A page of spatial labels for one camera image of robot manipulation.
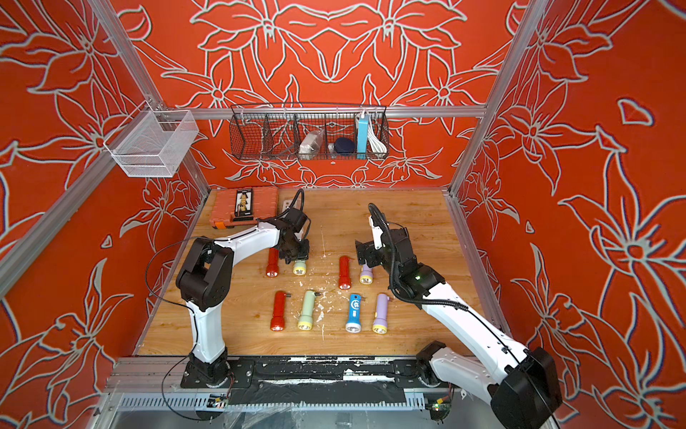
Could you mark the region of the cream flashlight back row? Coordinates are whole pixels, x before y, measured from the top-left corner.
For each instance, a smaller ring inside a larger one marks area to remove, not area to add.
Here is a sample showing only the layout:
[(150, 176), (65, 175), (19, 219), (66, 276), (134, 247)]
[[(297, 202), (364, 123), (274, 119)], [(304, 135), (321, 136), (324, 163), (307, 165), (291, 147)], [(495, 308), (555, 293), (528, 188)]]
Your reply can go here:
[(293, 273), (294, 273), (294, 275), (297, 275), (297, 276), (306, 275), (307, 274), (307, 261), (302, 260), (302, 259), (296, 260), (294, 262), (294, 266), (293, 266)]

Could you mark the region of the purple flashlight back row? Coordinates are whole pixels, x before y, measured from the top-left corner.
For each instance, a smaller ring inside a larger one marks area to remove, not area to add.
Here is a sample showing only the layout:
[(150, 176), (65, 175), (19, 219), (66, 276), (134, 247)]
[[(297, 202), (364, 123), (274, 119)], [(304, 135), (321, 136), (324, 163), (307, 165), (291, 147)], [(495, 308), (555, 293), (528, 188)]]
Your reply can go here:
[(362, 265), (359, 282), (361, 282), (361, 284), (373, 283), (373, 269), (367, 264)]

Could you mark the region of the purple flashlight row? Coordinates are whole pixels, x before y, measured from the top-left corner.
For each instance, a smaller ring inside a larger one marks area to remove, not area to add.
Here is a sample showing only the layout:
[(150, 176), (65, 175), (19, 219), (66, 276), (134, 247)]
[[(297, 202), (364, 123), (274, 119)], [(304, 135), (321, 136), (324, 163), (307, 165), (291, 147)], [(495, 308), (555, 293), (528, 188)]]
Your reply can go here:
[(376, 334), (387, 334), (389, 330), (388, 305), (390, 300), (385, 293), (380, 293), (377, 296), (373, 320), (373, 332)]
[(367, 264), (362, 265), (359, 282), (361, 282), (361, 284), (373, 283), (373, 269)]

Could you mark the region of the red flashlight back row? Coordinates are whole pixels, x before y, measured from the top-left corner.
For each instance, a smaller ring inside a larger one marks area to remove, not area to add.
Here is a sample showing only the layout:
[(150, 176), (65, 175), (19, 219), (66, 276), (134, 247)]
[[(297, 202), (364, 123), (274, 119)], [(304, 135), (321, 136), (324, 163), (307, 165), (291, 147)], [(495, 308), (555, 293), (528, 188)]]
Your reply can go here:
[(270, 248), (268, 254), (268, 262), (265, 270), (265, 275), (270, 278), (277, 277), (280, 273), (279, 268), (279, 250)]
[(348, 256), (341, 256), (339, 258), (339, 288), (343, 291), (349, 290), (352, 287), (349, 265), (350, 258)]

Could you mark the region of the red flashlight row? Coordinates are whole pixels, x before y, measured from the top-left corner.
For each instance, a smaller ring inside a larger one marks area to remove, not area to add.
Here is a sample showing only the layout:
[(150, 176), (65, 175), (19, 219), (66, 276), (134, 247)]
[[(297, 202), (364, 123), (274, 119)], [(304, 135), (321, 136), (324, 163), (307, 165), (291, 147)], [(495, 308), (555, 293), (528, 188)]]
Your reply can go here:
[(270, 278), (277, 277), (280, 273), (279, 268), (279, 250), (270, 248), (268, 254), (268, 262), (265, 270), (265, 275)]
[(349, 265), (350, 258), (348, 256), (341, 256), (339, 258), (339, 288), (343, 291), (349, 290), (352, 287)]
[(286, 291), (277, 291), (274, 295), (273, 316), (270, 329), (273, 332), (281, 332), (285, 329), (285, 303), (290, 294)]

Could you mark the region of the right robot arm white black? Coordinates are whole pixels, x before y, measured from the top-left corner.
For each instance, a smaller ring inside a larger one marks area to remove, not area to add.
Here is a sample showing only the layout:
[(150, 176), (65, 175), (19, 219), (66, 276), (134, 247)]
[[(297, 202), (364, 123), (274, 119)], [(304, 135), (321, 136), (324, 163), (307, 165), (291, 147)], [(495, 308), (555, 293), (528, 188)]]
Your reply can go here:
[(357, 242), (360, 264), (382, 267), (396, 300), (432, 316), (472, 352), (469, 359), (440, 341), (417, 354), (425, 376), (452, 384), (491, 407), (505, 428), (541, 428), (555, 420), (562, 404), (553, 357), (529, 349), (473, 310), (448, 281), (418, 261), (407, 228), (387, 221), (368, 206), (373, 239)]

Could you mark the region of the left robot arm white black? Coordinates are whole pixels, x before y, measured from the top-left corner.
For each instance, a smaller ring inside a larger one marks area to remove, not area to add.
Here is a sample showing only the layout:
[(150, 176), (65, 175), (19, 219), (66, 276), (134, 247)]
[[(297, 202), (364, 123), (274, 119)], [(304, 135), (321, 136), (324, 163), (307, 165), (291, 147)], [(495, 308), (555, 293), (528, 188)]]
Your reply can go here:
[(263, 250), (293, 265), (295, 275), (307, 273), (310, 219), (305, 214), (305, 191), (296, 192), (285, 211), (227, 237), (194, 239), (176, 278), (180, 296), (189, 310), (193, 347), (182, 387), (221, 387), (232, 370), (223, 339), (223, 302), (230, 291), (232, 271), (244, 259)]

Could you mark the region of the red flashlight front row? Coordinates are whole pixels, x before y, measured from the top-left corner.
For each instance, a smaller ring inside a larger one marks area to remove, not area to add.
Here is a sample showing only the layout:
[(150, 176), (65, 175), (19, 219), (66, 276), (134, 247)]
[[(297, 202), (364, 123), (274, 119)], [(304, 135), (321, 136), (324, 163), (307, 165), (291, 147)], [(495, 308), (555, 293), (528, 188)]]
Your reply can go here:
[(270, 329), (273, 332), (281, 332), (285, 329), (285, 303), (290, 294), (286, 291), (277, 291), (274, 295), (273, 316)]

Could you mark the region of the purple flashlight front row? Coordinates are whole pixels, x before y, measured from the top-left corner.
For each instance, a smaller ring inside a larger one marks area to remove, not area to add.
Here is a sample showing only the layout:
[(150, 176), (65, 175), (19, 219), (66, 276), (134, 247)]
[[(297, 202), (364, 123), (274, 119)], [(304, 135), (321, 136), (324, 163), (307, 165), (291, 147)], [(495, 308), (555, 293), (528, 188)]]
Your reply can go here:
[(389, 330), (388, 305), (390, 300), (385, 293), (380, 293), (377, 296), (373, 320), (373, 332), (376, 334), (387, 334)]

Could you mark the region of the orange tool case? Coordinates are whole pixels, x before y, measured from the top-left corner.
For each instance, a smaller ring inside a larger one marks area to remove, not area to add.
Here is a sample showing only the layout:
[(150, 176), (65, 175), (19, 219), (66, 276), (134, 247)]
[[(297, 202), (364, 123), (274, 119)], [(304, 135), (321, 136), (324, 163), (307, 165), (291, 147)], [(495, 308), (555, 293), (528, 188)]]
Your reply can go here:
[[(234, 222), (236, 192), (239, 189), (253, 189), (252, 221)], [(242, 225), (255, 225), (260, 219), (277, 215), (278, 189), (273, 186), (223, 189), (218, 191), (214, 207), (209, 216), (209, 223), (214, 229), (230, 229)]]

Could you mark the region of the black card on case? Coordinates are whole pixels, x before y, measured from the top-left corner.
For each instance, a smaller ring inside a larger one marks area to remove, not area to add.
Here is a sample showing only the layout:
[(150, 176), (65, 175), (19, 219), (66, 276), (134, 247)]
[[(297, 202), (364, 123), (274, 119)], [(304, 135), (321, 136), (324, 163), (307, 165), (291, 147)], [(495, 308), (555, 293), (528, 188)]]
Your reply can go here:
[(253, 211), (253, 189), (239, 189), (236, 192), (234, 222), (252, 221)]

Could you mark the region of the white bagged item in basket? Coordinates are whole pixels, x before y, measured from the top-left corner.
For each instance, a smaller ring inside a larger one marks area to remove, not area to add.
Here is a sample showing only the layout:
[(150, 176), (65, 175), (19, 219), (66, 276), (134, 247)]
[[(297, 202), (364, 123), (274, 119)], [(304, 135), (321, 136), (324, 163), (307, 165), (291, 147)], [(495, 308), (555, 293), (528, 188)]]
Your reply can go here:
[(312, 130), (304, 137), (298, 148), (298, 157), (301, 160), (314, 159), (325, 141), (324, 130)]

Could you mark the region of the light blue box in basket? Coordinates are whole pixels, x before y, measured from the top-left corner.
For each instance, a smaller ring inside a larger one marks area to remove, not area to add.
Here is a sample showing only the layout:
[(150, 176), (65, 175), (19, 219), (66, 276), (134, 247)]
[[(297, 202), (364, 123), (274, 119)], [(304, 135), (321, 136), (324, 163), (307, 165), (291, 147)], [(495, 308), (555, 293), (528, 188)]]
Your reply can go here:
[(366, 111), (357, 115), (357, 158), (365, 159), (369, 134), (369, 116)]

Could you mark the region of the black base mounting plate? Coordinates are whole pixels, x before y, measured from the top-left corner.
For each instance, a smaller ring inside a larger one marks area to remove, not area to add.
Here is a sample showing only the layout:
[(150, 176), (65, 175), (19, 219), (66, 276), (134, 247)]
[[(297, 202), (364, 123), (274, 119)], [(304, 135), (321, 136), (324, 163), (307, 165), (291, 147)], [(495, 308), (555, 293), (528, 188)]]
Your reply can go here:
[(448, 383), (430, 375), (426, 364), (404, 356), (230, 356), (215, 381), (187, 364), (180, 387), (225, 394), (230, 405), (409, 404), (420, 408), (424, 400), (409, 400), (409, 393), (434, 400), (453, 391)]

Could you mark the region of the clear plastic wall bin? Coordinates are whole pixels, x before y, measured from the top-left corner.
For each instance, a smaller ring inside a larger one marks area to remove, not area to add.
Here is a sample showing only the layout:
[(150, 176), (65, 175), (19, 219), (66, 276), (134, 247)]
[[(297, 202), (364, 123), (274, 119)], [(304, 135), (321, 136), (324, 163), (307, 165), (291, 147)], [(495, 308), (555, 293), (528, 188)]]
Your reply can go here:
[(128, 177), (172, 178), (198, 135), (189, 110), (143, 111), (106, 145)]

